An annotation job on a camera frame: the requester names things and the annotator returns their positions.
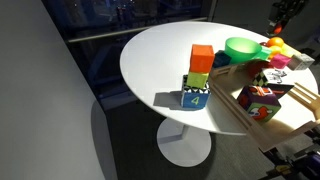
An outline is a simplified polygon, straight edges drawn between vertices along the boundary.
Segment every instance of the wooden tray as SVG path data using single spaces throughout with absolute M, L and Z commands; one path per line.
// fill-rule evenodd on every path
M 262 151 L 268 151 L 320 124 L 320 96 L 299 83 L 295 83 L 295 87 L 279 100 L 282 107 L 270 121 L 260 123 L 251 118 L 236 100 L 242 88 L 252 84 L 245 71 L 246 65 L 213 69 L 209 85 L 215 97 L 238 119 Z

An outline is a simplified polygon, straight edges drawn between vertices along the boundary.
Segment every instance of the table base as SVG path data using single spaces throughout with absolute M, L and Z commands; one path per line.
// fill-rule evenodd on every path
M 203 162 L 211 150 L 209 132 L 167 118 L 157 133 L 162 154 L 173 164 L 192 167 Z

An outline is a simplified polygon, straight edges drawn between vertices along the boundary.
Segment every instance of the dark floor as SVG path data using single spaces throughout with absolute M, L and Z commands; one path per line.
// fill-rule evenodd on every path
M 273 168 L 246 136 L 219 134 L 211 134 L 212 149 L 203 163 L 191 168 L 178 167 L 167 161 L 157 146 L 157 128 L 164 117 L 140 101 L 106 114 L 119 180 L 259 179 Z M 310 139 L 301 135 L 279 149 L 290 154 L 310 144 Z

